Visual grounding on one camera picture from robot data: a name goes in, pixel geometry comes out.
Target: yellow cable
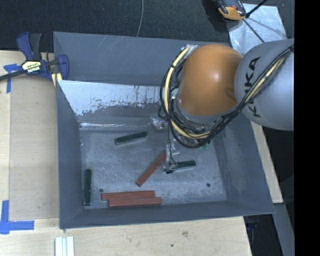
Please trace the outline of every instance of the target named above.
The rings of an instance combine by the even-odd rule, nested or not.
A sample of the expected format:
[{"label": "yellow cable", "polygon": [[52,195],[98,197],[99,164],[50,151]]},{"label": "yellow cable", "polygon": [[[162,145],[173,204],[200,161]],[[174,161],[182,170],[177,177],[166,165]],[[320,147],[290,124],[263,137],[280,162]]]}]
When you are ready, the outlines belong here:
[{"label": "yellow cable", "polygon": [[[164,84],[164,107],[165,107],[165,110],[167,113],[169,113],[169,103],[168,103],[168,90],[169,90],[169,83],[170,83],[170,79],[171,79],[171,76],[172,76],[172,73],[176,67],[176,65],[178,64],[178,62],[183,58],[183,56],[189,51],[190,49],[190,46],[186,47],[178,56],[177,58],[174,60],[172,66],[170,67],[169,71],[168,71],[168,74],[166,76],[166,79],[165,79],[165,84]],[[178,132],[180,133],[181,135],[185,136],[185,137],[188,137],[188,138],[191,138],[191,139],[203,139],[203,138],[206,138],[208,135],[209,135],[209,131],[206,132],[206,133],[201,133],[201,134],[192,134],[190,135],[189,133],[183,131],[182,129],[180,129],[178,127],[178,125],[172,121],[171,121],[171,124],[173,126],[173,128]]]}]

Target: black floor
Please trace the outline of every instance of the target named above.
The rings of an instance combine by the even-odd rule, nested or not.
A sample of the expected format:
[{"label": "black floor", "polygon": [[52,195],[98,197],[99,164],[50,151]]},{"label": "black floor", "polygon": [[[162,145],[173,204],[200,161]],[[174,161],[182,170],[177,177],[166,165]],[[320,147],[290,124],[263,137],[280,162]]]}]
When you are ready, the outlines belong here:
[{"label": "black floor", "polygon": [[[265,5],[277,6],[287,37],[294,38],[295,0],[269,0]],[[141,0],[1,1],[0,49],[17,50],[17,36],[31,32],[43,34],[41,52],[53,52],[53,31],[229,42],[227,26],[212,0],[145,0],[142,20],[141,14]],[[294,230],[294,133],[263,130]],[[253,256],[282,256],[271,215],[245,221]]]}]

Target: red wooden block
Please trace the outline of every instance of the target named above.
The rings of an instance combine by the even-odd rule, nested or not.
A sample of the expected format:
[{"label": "red wooden block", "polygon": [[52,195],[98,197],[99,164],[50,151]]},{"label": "red wooden block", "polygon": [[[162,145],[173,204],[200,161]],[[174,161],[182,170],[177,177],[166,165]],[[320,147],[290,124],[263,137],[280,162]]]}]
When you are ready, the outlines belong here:
[{"label": "red wooden block", "polygon": [[146,180],[155,172],[157,167],[161,164],[161,162],[166,160],[166,152],[164,151],[157,160],[136,180],[135,184],[137,184],[139,187],[143,185],[143,183],[146,182]]},{"label": "red wooden block", "polygon": [[127,192],[110,192],[102,193],[101,200],[106,201],[110,199],[120,199],[120,198],[152,198],[155,197],[156,193],[154,190],[145,191],[127,191]]},{"label": "red wooden block", "polygon": [[143,198],[113,198],[108,201],[108,207],[146,207],[159,206],[162,203],[161,197],[143,197]]}]

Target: wooden table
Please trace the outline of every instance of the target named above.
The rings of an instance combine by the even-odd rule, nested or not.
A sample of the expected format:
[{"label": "wooden table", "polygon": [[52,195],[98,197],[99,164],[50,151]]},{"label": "wooden table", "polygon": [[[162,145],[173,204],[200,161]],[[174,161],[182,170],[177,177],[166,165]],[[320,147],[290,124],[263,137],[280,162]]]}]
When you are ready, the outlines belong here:
[{"label": "wooden table", "polygon": [[[19,51],[0,51],[4,65],[24,61]],[[0,203],[9,220],[35,220],[34,230],[0,234],[0,255],[52,256],[56,237],[74,237],[76,256],[251,256],[243,217],[59,229],[55,90],[41,77],[0,82]],[[272,201],[283,198],[262,127],[252,123]]]}]

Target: blue tape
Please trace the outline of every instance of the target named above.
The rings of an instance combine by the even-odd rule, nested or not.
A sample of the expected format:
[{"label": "blue tape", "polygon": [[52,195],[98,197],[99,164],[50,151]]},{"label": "blue tape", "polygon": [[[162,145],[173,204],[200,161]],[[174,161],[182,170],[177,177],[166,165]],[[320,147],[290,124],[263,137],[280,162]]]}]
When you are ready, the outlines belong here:
[{"label": "blue tape", "polygon": [[[17,65],[16,63],[4,65],[3,68],[5,69],[5,71],[8,72],[8,74],[10,74],[11,72],[22,70],[21,66]],[[11,92],[11,78],[8,78],[7,83],[6,83],[6,93],[8,94],[10,92]]]},{"label": "blue tape", "polygon": [[2,201],[2,214],[0,221],[0,234],[8,235],[10,231],[33,230],[34,220],[9,221],[9,200]]}]

